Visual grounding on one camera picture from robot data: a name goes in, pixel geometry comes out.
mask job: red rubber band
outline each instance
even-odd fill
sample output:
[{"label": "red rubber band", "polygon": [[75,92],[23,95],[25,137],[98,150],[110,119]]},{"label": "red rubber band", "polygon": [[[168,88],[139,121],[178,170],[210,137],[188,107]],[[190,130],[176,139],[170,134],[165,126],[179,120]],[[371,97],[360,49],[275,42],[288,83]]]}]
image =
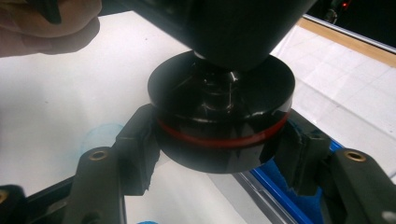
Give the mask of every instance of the red rubber band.
[{"label": "red rubber band", "polygon": [[253,144],[260,143],[261,141],[273,137],[283,127],[288,117],[289,117],[289,113],[287,113],[279,122],[277,122],[270,128],[260,133],[253,134],[251,136],[232,138],[232,139],[202,139],[202,138],[192,137],[168,127],[159,119],[157,119],[157,121],[163,130],[171,134],[173,137],[180,139],[182,141],[189,142],[201,147],[235,148],[235,147],[251,146]]}]

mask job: brass insert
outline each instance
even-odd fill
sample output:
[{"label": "brass insert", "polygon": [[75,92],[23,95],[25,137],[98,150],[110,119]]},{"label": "brass insert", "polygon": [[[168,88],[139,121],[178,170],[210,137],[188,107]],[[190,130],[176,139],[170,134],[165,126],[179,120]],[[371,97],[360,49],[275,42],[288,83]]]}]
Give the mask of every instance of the brass insert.
[{"label": "brass insert", "polygon": [[356,151],[346,151],[344,152],[346,157],[353,161],[366,161],[366,157],[359,152]]}]

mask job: black disc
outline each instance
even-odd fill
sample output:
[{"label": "black disc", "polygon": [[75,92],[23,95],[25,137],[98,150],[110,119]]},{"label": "black disc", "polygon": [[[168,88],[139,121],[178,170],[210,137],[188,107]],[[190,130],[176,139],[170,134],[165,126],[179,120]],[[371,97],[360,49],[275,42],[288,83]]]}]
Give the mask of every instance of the black disc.
[{"label": "black disc", "polygon": [[275,57],[237,72],[191,51],[161,64],[148,82],[162,150],[209,173],[241,172],[269,160],[293,90],[292,72]]}]

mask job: finger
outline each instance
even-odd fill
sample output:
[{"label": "finger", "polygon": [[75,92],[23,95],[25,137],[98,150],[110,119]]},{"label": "finger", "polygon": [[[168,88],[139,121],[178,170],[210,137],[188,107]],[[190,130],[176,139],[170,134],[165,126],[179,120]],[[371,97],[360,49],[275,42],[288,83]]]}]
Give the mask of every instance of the finger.
[{"label": "finger", "polygon": [[54,37],[50,40],[52,48],[43,49],[40,52],[45,54],[60,54],[76,52],[85,48],[96,37],[100,30],[100,23],[97,18],[91,20],[82,30],[61,37]]},{"label": "finger", "polygon": [[[0,27],[26,35],[59,37],[71,35],[85,27],[98,15],[102,3],[101,0],[60,0],[62,24],[59,25],[49,23],[27,4],[0,3],[1,8],[8,13],[10,19],[5,24],[0,19]],[[15,24],[14,27],[10,26],[10,21]]]},{"label": "finger", "polygon": [[33,53],[59,54],[78,51],[87,46],[99,32],[99,20],[93,19],[82,30],[62,37],[36,37],[0,28],[0,57]]}]

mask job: table surface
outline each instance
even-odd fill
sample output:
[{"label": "table surface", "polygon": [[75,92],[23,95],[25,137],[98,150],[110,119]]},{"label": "table surface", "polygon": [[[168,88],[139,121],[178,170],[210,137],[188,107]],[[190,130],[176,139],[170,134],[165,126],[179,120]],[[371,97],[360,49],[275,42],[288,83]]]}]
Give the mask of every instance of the table surface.
[{"label": "table surface", "polygon": [[[30,195],[76,171],[83,152],[111,146],[166,59],[189,50],[133,12],[100,19],[85,49],[0,59],[0,185]],[[396,69],[295,26],[273,55],[294,72],[293,108],[345,147],[372,155],[396,182]],[[150,190],[128,197],[129,223],[269,222],[230,175],[164,155]]]}]

